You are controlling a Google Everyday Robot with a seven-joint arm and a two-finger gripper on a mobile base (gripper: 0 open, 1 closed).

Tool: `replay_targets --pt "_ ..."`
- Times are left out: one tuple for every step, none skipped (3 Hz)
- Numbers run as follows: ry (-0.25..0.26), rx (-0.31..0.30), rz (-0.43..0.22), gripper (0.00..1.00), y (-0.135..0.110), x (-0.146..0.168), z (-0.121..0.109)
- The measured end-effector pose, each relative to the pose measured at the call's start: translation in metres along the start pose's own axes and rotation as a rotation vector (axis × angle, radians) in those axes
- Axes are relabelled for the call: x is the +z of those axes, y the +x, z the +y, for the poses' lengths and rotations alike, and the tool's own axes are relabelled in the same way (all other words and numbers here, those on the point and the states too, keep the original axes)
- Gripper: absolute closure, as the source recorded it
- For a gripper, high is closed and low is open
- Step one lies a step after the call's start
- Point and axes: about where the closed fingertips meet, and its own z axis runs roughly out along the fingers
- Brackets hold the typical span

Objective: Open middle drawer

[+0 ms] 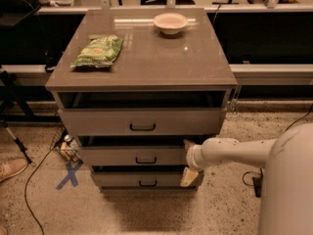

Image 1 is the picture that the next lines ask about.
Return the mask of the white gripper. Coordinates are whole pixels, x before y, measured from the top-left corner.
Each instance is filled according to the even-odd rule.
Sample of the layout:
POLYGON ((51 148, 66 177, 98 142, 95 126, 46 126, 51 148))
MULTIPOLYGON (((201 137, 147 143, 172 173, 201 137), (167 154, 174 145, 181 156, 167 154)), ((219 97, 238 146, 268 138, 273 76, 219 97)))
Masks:
POLYGON ((208 167, 208 159, 205 157, 208 150, 204 145, 195 145, 191 140, 184 139, 184 146, 187 151, 186 160, 189 167, 185 167, 180 181, 181 187, 189 187, 198 177, 198 171, 208 167))

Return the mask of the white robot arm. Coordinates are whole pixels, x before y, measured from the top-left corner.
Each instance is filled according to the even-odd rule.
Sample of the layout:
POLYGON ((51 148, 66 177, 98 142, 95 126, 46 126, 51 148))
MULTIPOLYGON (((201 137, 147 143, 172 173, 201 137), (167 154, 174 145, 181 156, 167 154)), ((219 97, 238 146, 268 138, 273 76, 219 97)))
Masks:
POLYGON ((276 139, 240 142, 209 138, 185 142, 188 187, 210 166, 239 163, 263 168, 258 235, 313 235, 313 124, 292 127, 276 139))

